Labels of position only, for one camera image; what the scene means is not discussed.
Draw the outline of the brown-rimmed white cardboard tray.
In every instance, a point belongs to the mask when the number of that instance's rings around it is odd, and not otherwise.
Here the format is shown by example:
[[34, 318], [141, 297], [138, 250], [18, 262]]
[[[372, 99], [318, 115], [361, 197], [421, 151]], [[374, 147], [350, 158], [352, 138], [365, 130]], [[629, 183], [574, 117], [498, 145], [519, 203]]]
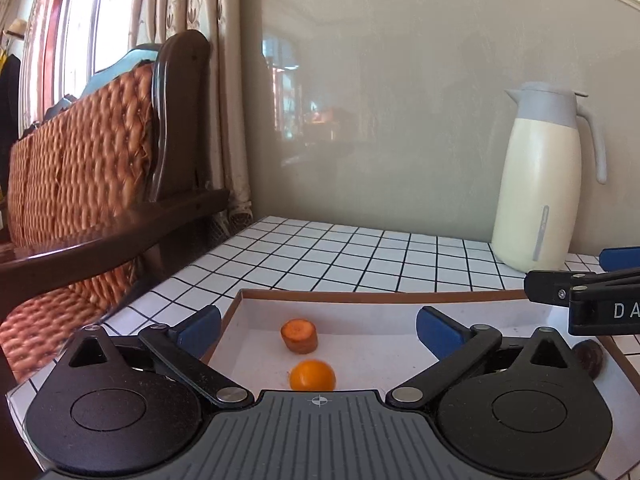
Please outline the brown-rimmed white cardboard tray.
[[469, 326], [484, 323], [507, 337], [555, 328], [568, 344], [567, 310], [532, 304], [522, 292], [284, 292], [243, 289], [222, 317], [220, 337], [204, 361], [252, 393], [288, 388], [288, 372], [301, 357], [285, 347], [281, 326], [304, 318], [316, 326], [311, 357], [334, 369], [338, 388], [393, 386], [435, 363], [420, 343], [416, 316], [433, 306]]

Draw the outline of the dark jacket hanging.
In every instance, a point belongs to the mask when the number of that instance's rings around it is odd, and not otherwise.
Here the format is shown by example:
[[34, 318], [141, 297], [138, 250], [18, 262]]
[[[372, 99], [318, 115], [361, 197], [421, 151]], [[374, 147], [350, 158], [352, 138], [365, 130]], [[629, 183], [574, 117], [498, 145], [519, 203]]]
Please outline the dark jacket hanging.
[[3, 194], [8, 190], [11, 148], [18, 138], [20, 68], [20, 59], [10, 54], [0, 76], [0, 182]]

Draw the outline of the carrot chunk in tray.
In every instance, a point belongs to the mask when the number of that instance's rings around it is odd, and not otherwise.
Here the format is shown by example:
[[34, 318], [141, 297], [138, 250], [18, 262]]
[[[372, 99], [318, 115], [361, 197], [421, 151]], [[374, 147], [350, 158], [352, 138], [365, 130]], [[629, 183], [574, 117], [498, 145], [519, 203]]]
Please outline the carrot chunk in tray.
[[318, 334], [313, 322], [293, 318], [284, 323], [280, 334], [286, 348], [296, 354], [308, 354], [318, 348]]

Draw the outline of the beige patterned curtain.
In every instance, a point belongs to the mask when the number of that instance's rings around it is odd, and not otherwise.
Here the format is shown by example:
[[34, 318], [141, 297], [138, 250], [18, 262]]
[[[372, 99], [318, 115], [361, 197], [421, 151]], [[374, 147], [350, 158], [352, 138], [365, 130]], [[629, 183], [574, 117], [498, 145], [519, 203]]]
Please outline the beige patterned curtain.
[[196, 180], [224, 192], [217, 221], [228, 233], [254, 220], [243, 119], [240, 0], [23, 0], [25, 39], [18, 128], [41, 122], [66, 94], [135, 47], [192, 39]]

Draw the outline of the orange quilted sofa cushion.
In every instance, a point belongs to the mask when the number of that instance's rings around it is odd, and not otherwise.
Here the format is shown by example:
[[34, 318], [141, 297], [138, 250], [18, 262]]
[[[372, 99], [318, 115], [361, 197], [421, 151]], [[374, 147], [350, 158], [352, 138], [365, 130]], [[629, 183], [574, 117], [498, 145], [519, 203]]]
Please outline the orange quilted sofa cushion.
[[[143, 198], [152, 166], [148, 61], [76, 101], [10, 151], [3, 255], [111, 219]], [[73, 333], [113, 312], [137, 277], [133, 261], [29, 299], [1, 324], [17, 382], [48, 365]]]

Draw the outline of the straw hat on rack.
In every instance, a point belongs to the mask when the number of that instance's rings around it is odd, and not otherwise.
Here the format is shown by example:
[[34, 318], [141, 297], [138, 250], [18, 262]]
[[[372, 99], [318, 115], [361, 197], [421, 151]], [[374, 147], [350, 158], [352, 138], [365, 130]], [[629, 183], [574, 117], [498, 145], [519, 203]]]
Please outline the straw hat on rack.
[[27, 22], [22, 18], [14, 18], [9, 27], [3, 31], [6, 36], [23, 40], [25, 38]]

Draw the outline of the dark purple fruit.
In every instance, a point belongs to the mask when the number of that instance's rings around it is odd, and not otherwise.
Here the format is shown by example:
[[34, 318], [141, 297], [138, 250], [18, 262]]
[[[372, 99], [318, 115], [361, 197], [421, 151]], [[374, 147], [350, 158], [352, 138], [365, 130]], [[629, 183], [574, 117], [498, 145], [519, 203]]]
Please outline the dark purple fruit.
[[600, 344], [592, 339], [583, 340], [575, 344], [572, 352], [582, 369], [592, 380], [596, 380], [601, 373], [604, 354]]

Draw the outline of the cream thermos jug grey lid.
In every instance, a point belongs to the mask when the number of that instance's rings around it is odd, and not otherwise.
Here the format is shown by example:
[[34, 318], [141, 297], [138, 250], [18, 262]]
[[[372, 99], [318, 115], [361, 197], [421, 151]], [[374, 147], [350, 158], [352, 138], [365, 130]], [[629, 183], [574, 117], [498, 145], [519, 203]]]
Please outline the cream thermos jug grey lid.
[[608, 180], [602, 128], [580, 94], [541, 81], [506, 92], [518, 104], [504, 160], [491, 248], [507, 266], [561, 270], [582, 189], [578, 120], [591, 132], [596, 179]]

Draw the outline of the dark wooden sofa chair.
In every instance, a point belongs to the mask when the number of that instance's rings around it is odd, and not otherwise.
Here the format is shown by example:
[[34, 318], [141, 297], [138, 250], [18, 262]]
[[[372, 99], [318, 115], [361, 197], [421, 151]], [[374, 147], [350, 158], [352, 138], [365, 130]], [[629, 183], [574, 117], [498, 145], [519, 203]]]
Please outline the dark wooden sofa chair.
[[[39, 295], [94, 278], [133, 261], [137, 277], [119, 306], [168, 278], [208, 243], [206, 222], [221, 211], [224, 192], [196, 180], [194, 150], [200, 138], [192, 81], [194, 40], [160, 47], [152, 76], [152, 166], [142, 201], [77, 234], [17, 247], [1, 257], [1, 321]], [[42, 460], [55, 479], [127, 478], [172, 462], [195, 441], [206, 417], [200, 408], [70, 408], [67, 350], [49, 375], [18, 432], [1, 416], [1, 474], [37, 479]]]

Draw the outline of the small orange tangerine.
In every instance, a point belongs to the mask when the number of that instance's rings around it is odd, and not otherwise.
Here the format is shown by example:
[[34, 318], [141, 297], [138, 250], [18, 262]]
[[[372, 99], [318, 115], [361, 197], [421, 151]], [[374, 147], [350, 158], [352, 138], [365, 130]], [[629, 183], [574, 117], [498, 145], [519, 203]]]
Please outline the small orange tangerine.
[[336, 376], [328, 363], [320, 360], [305, 360], [290, 370], [288, 382], [293, 391], [333, 391], [336, 386]]

